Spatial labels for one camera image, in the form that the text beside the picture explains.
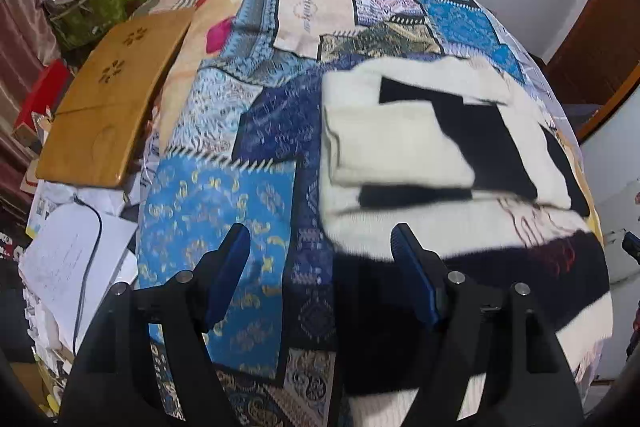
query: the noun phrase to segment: red box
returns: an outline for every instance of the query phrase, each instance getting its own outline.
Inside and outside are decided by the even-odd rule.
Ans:
[[[33,89],[22,104],[20,114],[14,123],[12,136],[25,147],[38,141],[38,134],[33,124],[32,113],[45,114],[47,107],[55,110],[54,105],[60,101],[71,73],[65,63],[57,58],[40,73]]]

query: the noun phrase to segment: pink patch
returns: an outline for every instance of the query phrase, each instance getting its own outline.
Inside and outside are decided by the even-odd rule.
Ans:
[[[225,45],[226,38],[229,36],[229,33],[231,33],[231,23],[233,20],[233,17],[229,17],[209,28],[207,32],[207,53],[214,53],[222,49],[222,46]]]

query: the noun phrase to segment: patchwork quilt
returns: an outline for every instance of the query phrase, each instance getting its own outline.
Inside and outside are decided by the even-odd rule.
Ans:
[[[207,24],[206,14],[215,14]],[[229,16],[220,52],[196,55],[208,25]],[[335,371],[334,247],[318,211],[323,73],[382,56],[482,56],[541,107],[579,169],[574,134],[533,60],[475,0],[206,0],[192,30],[180,52],[190,62],[178,56],[165,92],[181,90],[173,98],[184,105],[165,112],[172,101],[163,97],[161,113],[172,119],[146,148],[159,140],[164,153],[141,209],[140,285],[193,268],[244,223],[249,261],[225,318],[206,335],[239,419],[348,422]],[[151,334],[166,409],[181,417],[162,331]],[[577,380],[596,352],[585,354]]]

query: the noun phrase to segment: black and white sweater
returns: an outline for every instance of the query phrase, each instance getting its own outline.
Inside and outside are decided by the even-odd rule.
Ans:
[[[572,370],[610,336],[587,201],[544,114],[511,77],[483,58],[377,58],[325,74],[322,105],[320,209],[337,250],[337,332],[356,425],[399,426],[437,345],[393,263],[397,223],[479,283],[528,283]],[[486,363],[460,417],[477,410]]]

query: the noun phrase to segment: wooden board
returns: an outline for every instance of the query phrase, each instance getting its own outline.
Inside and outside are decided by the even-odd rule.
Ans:
[[[604,105],[640,60],[640,0],[588,0],[544,73],[561,103]]]
[[[36,176],[72,185],[124,181],[147,107],[191,23],[194,9],[114,26],[60,103]]]
[[[640,64],[637,64],[631,74],[623,82],[622,86],[613,94],[613,96],[603,105],[596,113],[575,133],[578,143],[584,142],[588,137],[595,133],[600,127],[611,118],[618,108],[628,99],[636,90],[640,82]]]

